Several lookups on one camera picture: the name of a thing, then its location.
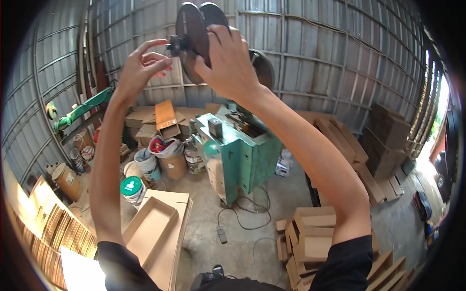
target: white label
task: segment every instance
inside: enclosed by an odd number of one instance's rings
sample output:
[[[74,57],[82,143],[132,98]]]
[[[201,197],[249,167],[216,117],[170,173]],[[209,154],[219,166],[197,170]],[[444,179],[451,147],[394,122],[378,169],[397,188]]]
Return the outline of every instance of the white label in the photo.
[[[74,180],[74,178],[73,178],[73,176],[71,175],[71,173],[68,173],[68,176],[66,176],[66,179],[65,179],[66,183],[67,183],[69,186],[71,186],[71,184],[73,184],[73,180]]]

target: stacked cardboard boxes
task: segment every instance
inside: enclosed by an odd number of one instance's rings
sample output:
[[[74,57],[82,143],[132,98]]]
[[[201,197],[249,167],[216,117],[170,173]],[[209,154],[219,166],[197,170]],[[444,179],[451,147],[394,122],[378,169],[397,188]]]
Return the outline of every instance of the stacked cardboard boxes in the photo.
[[[406,154],[403,146],[411,126],[393,109],[374,105],[361,145],[369,156],[367,168],[376,180],[395,175]]]
[[[286,263],[293,290],[309,290],[319,267],[327,260],[335,223],[333,207],[296,208],[293,218],[275,222],[278,259]],[[372,248],[378,251],[374,231],[372,235]]]

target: metal wall panel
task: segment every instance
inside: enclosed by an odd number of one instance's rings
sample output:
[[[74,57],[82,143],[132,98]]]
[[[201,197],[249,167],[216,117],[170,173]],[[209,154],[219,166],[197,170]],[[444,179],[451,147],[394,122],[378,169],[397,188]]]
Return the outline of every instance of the metal wall panel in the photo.
[[[361,133],[375,102],[413,121],[424,81],[425,49],[419,17],[405,1],[214,2],[249,46],[270,58],[274,92],[291,108],[336,114],[354,133]],[[144,40],[174,34],[181,3],[94,3],[94,57],[105,63],[111,78],[118,78],[127,55]],[[166,53],[164,47],[155,51]],[[172,99],[179,106],[204,107],[205,102],[222,102],[208,87],[190,85],[176,63],[166,78],[149,81],[138,104]]]
[[[82,18],[80,1],[52,1],[40,13],[25,38],[7,89],[1,124],[2,159],[7,159],[25,190],[29,175],[44,175],[46,163],[64,162],[64,149],[51,135],[45,104],[53,101],[58,114],[76,102],[76,50]],[[80,124],[73,123],[65,133]]]

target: foot pedal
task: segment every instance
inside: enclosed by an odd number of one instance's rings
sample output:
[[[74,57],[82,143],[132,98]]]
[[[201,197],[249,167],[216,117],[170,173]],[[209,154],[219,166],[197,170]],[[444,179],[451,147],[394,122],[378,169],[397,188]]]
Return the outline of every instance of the foot pedal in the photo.
[[[225,230],[223,229],[223,226],[221,226],[221,225],[217,226],[217,235],[219,236],[220,242],[222,244],[227,243],[226,234],[225,234]]]

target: bucket label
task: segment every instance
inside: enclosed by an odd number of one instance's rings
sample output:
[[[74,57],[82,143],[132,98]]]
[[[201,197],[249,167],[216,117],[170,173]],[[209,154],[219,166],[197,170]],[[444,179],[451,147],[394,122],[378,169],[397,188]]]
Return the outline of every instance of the bucket label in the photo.
[[[133,188],[134,188],[134,181],[131,181],[129,184],[126,184],[125,186],[125,189],[129,191],[133,190]]]
[[[66,176],[66,179],[65,179],[65,181],[66,181],[66,183],[68,184],[68,186],[71,186],[71,184],[73,184],[73,180],[74,180],[74,178],[73,178],[73,176],[71,175],[71,173],[68,173],[68,175]]]

